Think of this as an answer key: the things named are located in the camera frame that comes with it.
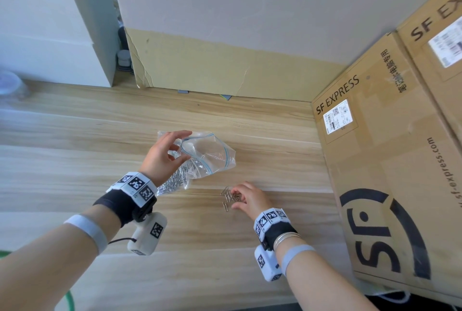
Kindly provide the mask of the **person's right hand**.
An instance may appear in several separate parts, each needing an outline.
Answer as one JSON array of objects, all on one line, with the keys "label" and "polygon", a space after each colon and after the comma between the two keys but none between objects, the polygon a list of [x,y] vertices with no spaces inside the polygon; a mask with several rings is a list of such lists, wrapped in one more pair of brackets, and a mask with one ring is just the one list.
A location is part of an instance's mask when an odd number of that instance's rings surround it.
[{"label": "person's right hand", "polygon": [[233,194],[240,194],[242,202],[248,204],[249,208],[244,212],[251,221],[255,221],[261,212],[271,209],[273,204],[267,197],[267,195],[254,184],[245,181],[241,184],[234,186],[231,189]]}]

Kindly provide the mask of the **person's right forearm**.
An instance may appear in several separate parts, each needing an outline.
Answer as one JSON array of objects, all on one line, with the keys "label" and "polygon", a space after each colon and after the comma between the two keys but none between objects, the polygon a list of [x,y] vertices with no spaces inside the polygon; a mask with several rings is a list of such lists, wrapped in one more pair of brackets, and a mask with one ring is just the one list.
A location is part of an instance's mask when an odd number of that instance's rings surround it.
[{"label": "person's right forearm", "polygon": [[298,252],[285,272],[303,311],[378,311],[315,250]]}]

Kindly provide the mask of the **cardboard box with white label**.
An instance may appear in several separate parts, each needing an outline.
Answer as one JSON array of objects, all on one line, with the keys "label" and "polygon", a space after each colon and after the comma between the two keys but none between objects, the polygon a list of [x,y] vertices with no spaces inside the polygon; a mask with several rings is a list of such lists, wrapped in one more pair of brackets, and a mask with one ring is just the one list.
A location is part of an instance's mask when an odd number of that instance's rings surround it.
[{"label": "cardboard box with white label", "polygon": [[428,0],[397,32],[462,145],[462,0]]}]

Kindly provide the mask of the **person's left hand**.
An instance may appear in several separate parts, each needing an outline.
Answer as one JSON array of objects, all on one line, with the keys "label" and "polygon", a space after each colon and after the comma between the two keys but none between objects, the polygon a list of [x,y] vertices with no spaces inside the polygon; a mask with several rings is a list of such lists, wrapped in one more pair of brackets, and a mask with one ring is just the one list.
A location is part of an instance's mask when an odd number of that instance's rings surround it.
[{"label": "person's left hand", "polygon": [[190,156],[181,154],[174,158],[169,151],[180,152],[179,149],[167,149],[167,132],[164,133],[148,151],[138,172],[148,177],[156,187],[164,184],[169,177],[187,160]]}]

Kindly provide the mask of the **large printed cardboard box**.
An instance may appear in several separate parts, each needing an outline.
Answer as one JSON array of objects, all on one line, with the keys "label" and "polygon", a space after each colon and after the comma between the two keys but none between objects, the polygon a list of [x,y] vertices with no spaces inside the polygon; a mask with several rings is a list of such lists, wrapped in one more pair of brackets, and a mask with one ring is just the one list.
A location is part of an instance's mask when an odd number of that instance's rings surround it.
[{"label": "large printed cardboard box", "polygon": [[312,107],[355,276],[462,308],[462,147],[398,34]]}]

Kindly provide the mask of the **flat cardboard sheet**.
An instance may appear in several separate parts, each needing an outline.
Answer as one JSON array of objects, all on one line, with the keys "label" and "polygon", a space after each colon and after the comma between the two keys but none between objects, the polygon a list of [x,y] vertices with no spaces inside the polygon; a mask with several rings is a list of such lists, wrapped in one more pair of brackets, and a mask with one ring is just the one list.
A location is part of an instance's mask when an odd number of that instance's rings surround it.
[{"label": "flat cardboard sheet", "polygon": [[136,84],[312,102],[347,65],[125,28]]}]

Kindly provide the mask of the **white cabinet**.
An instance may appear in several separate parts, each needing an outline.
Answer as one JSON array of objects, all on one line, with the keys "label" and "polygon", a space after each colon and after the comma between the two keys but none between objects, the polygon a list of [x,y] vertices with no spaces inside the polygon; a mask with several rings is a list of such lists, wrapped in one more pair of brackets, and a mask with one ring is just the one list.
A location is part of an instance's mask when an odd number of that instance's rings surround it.
[{"label": "white cabinet", "polygon": [[113,0],[0,0],[0,71],[111,87],[118,30]]}]

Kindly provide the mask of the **clear plastic zip bag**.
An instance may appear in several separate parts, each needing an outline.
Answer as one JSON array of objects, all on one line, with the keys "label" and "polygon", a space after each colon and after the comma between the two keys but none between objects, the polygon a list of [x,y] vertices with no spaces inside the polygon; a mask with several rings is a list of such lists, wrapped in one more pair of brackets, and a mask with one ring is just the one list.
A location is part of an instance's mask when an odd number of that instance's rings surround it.
[{"label": "clear plastic zip bag", "polygon": [[174,158],[187,154],[193,163],[192,180],[205,178],[236,166],[236,151],[220,140],[214,133],[194,132],[188,138],[176,140],[180,152],[169,151]]}]

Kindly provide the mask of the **grey wristband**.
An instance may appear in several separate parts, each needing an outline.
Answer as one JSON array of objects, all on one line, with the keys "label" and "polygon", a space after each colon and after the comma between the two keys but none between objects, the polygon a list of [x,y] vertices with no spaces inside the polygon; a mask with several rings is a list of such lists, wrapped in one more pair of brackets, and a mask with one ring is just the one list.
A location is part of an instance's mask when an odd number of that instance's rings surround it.
[{"label": "grey wristband", "polygon": [[107,248],[109,242],[106,234],[103,232],[101,227],[91,219],[83,215],[73,215],[64,221],[64,224],[72,225],[89,236],[96,245],[98,255],[102,254]]},{"label": "grey wristband", "polygon": [[302,245],[292,247],[286,252],[286,254],[283,256],[282,263],[281,263],[281,271],[284,276],[287,276],[286,271],[287,271],[289,264],[293,260],[293,258],[297,256],[299,253],[304,252],[304,251],[315,251],[315,248],[313,248],[312,246],[308,244],[302,244]]}]

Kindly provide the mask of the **pile of loose paper clips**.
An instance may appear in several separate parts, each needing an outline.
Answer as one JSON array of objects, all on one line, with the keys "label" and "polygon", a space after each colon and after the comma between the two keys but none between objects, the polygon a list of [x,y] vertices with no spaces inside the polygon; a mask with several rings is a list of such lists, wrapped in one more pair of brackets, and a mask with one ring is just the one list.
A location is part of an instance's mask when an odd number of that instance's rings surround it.
[{"label": "pile of loose paper clips", "polygon": [[233,203],[239,203],[242,201],[241,195],[233,194],[229,187],[225,187],[220,193],[220,196],[223,198],[222,205],[225,212],[229,212],[229,208],[232,206]]}]

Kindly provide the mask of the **person's left forearm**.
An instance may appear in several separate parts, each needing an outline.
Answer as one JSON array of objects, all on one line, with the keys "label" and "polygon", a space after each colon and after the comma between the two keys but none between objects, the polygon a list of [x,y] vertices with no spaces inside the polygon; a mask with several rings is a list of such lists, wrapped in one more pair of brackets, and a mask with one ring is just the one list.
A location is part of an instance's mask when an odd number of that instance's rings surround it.
[{"label": "person's left forearm", "polygon": [[0,259],[0,311],[50,311],[100,255],[92,236],[63,223]]}]

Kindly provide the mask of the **paper clips inside bag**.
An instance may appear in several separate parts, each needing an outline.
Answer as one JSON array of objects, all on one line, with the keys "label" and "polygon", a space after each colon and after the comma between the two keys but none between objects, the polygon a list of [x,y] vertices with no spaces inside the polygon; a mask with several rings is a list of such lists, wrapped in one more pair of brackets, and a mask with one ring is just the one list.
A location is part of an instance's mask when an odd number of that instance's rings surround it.
[{"label": "paper clips inside bag", "polygon": [[193,163],[191,160],[186,161],[182,164],[168,180],[162,184],[156,197],[164,196],[173,192],[186,190],[189,187],[189,184],[192,180],[191,170],[193,168]]}]

